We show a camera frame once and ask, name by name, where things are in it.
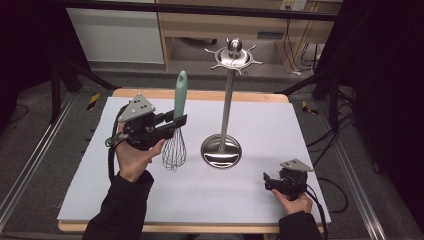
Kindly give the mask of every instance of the black long sleeve shirt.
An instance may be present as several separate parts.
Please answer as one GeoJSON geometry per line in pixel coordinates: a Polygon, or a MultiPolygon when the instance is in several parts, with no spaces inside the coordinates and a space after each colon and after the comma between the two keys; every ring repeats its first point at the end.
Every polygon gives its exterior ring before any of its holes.
{"type": "MultiPolygon", "coordinates": [[[[153,177],[144,171],[136,183],[116,175],[100,213],[88,223],[83,240],[138,240],[144,225],[153,177]]],[[[299,212],[279,221],[281,240],[322,239],[310,213],[299,212]]]]}

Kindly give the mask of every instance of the round metal base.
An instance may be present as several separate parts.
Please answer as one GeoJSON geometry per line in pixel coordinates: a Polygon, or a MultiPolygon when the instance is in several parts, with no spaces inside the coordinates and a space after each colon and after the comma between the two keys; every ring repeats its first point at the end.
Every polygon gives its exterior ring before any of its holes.
{"type": "Polygon", "coordinates": [[[220,150],[221,135],[208,137],[202,144],[201,154],[207,164],[214,168],[226,169],[236,165],[241,158],[241,146],[231,136],[226,137],[225,147],[220,150]]]}

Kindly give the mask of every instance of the power outlet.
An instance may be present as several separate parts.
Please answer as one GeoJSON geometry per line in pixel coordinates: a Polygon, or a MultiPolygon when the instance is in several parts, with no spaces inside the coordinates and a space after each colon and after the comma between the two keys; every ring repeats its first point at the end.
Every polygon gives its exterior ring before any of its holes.
{"type": "Polygon", "coordinates": [[[293,5],[291,5],[292,11],[303,11],[305,9],[306,0],[294,0],[293,5]]]}
{"type": "Polygon", "coordinates": [[[295,2],[295,0],[283,0],[283,1],[281,1],[280,10],[291,11],[294,2],[295,2]]]}

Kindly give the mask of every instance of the person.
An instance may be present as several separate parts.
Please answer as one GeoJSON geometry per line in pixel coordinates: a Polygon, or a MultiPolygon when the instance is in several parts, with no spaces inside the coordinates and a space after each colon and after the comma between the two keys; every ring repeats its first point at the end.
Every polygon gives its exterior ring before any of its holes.
{"type": "MultiPolygon", "coordinates": [[[[162,139],[148,151],[135,149],[126,141],[116,144],[119,172],[112,179],[100,213],[89,221],[83,240],[140,239],[147,198],[154,181],[146,167],[161,153],[164,143],[162,139]]],[[[281,240],[321,239],[311,214],[311,199],[301,194],[298,199],[288,201],[277,190],[273,189],[272,193],[287,212],[279,221],[281,240]]]]}

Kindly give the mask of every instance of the green handle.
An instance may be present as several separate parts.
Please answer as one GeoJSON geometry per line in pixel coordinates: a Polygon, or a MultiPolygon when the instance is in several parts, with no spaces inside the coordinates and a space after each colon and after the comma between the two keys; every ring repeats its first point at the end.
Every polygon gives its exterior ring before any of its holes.
{"type": "Polygon", "coordinates": [[[181,71],[175,86],[174,119],[184,114],[185,100],[187,98],[187,73],[181,71]]]}

